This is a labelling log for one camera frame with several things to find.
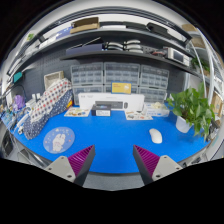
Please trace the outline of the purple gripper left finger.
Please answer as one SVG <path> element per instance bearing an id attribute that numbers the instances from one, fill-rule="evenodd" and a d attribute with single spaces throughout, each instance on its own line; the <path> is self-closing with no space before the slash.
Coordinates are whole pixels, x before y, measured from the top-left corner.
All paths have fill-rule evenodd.
<path id="1" fill-rule="evenodd" d="M 76 185 L 82 186 L 94 157 L 95 146 L 91 145 L 69 157 L 58 157 L 45 170 Z"/>

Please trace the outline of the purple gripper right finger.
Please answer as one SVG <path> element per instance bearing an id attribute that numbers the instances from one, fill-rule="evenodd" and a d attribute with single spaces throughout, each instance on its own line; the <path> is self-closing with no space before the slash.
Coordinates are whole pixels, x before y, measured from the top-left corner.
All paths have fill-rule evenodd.
<path id="1" fill-rule="evenodd" d="M 133 146 L 133 156 L 145 185 L 182 169 L 168 155 L 158 156 L 140 146 Z"/>

